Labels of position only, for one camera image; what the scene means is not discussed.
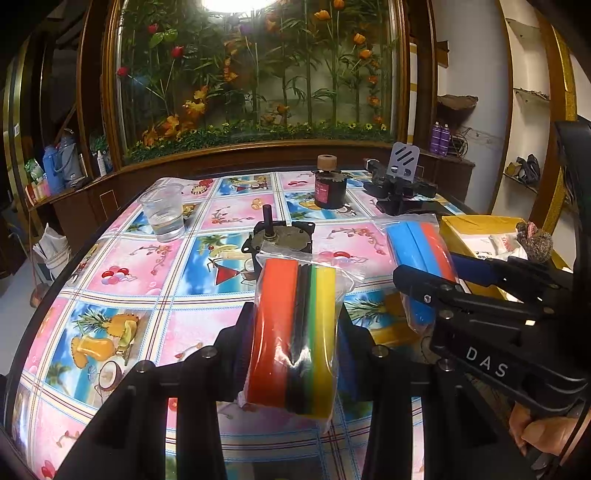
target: blue thermos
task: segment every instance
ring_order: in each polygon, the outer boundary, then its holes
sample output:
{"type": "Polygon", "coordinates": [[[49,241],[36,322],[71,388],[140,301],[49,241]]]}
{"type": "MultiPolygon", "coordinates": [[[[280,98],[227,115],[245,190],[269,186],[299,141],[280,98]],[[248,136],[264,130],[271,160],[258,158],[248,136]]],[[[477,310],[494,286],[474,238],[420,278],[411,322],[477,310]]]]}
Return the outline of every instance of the blue thermos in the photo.
{"type": "Polygon", "coordinates": [[[49,191],[52,195],[57,195],[64,189],[64,178],[61,176],[61,173],[56,172],[56,170],[61,170],[61,159],[59,153],[52,145],[45,147],[43,169],[45,169],[45,174],[47,175],[49,191]]]}

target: bottle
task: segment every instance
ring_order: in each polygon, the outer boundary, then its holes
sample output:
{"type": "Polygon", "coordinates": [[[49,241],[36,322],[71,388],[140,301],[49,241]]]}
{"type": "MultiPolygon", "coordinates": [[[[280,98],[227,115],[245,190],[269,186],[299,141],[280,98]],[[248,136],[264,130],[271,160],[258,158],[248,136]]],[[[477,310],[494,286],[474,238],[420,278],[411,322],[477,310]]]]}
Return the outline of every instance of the bottle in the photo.
{"type": "Polygon", "coordinates": [[[441,140],[439,141],[439,154],[442,157],[447,155],[447,150],[449,149],[449,141],[452,138],[452,133],[449,131],[449,126],[445,124],[441,131],[441,140]]]}
{"type": "Polygon", "coordinates": [[[49,191],[52,195],[57,195],[64,189],[64,178],[61,176],[61,161],[57,150],[48,145],[43,154],[43,169],[47,176],[49,191]]]}
{"type": "Polygon", "coordinates": [[[439,142],[441,141],[441,127],[439,122],[435,122],[431,129],[431,144],[429,145],[429,152],[439,153],[439,142]]]}
{"type": "Polygon", "coordinates": [[[314,172],[314,203],[328,210],[342,208],[345,204],[348,176],[336,169],[334,155],[318,155],[317,167],[318,170],[314,172]]]}
{"type": "Polygon", "coordinates": [[[99,164],[99,174],[101,177],[107,175],[106,167],[105,167],[105,159],[103,158],[103,152],[100,150],[96,156],[96,162],[99,164]]]}

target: wooden shelf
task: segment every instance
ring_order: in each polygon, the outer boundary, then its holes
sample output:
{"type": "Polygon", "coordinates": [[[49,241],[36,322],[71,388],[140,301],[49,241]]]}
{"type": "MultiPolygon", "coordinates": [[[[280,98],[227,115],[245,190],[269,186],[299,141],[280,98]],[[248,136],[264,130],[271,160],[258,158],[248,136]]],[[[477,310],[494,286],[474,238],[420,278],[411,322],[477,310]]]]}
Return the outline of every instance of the wooden shelf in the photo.
{"type": "Polygon", "coordinates": [[[518,22],[513,18],[506,18],[507,23],[511,27],[511,29],[515,32],[517,37],[520,40],[525,41],[536,41],[541,40],[541,33],[538,27],[533,27],[532,25],[526,25],[524,23],[518,22]]]}
{"type": "Polygon", "coordinates": [[[519,181],[518,179],[516,179],[515,177],[512,177],[511,175],[509,175],[508,173],[503,172],[503,176],[507,177],[508,179],[513,180],[515,183],[521,185],[523,188],[526,188],[532,192],[534,192],[536,195],[538,195],[538,190],[535,189],[535,187],[532,187],[531,185],[526,185],[525,183],[519,181]]]}
{"type": "Polygon", "coordinates": [[[544,103],[550,106],[550,98],[546,98],[543,93],[525,90],[523,88],[513,88],[514,92],[523,98],[526,102],[534,101],[544,103]]]}

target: thermos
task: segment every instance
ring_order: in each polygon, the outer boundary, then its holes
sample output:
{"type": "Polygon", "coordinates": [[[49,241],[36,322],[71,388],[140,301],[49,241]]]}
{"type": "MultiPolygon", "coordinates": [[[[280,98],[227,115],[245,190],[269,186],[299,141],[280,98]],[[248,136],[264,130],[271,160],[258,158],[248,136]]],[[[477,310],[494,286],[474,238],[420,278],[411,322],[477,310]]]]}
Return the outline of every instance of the thermos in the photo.
{"type": "Polygon", "coordinates": [[[72,187],[78,180],[82,178],[80,171],[80,164],[78,163],[78,150],[76,142],[74,141],[74,132],[68,128],[64,129],[60,142],[60,157],[61,157],[61,175],[64,182],[72,187]]]}
{"type": "Polygon", "coordinates": [[[47,176],[49,191],[52,195],[57,195],[64,189],[64,179],[60,173],[62,171],[60,155],[52,145],[45,147],[43,168],[47,176]]]}
{"type": "Polygon", "coordinates": [[[441,127],[439,122],[435,122],[431,129],[431,144],[429,145],[429,152],[439,153],[439,142],[441,141],[441,127]]]}
{"type": "Polygon", "coordinates": [[[441,140],[439,141],[439,154],[442,157],[447,155],[449,149],[449,142],[452,138],[452,133],[449,131],[449,126],[445,124],[445,127],[441,130],[441,140]]]}

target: water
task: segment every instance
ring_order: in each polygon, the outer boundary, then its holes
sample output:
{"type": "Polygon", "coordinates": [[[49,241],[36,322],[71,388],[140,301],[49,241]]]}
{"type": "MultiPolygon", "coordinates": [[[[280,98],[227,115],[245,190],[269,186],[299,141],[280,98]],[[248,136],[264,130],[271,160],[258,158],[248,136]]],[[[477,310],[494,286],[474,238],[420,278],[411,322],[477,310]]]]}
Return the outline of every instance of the water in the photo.
{"type": "Polygon", "coordinates": [[[158,242],[166,243],[176,240],[184,233],[183,212],[156,212],[148,218],[158,242]]]}

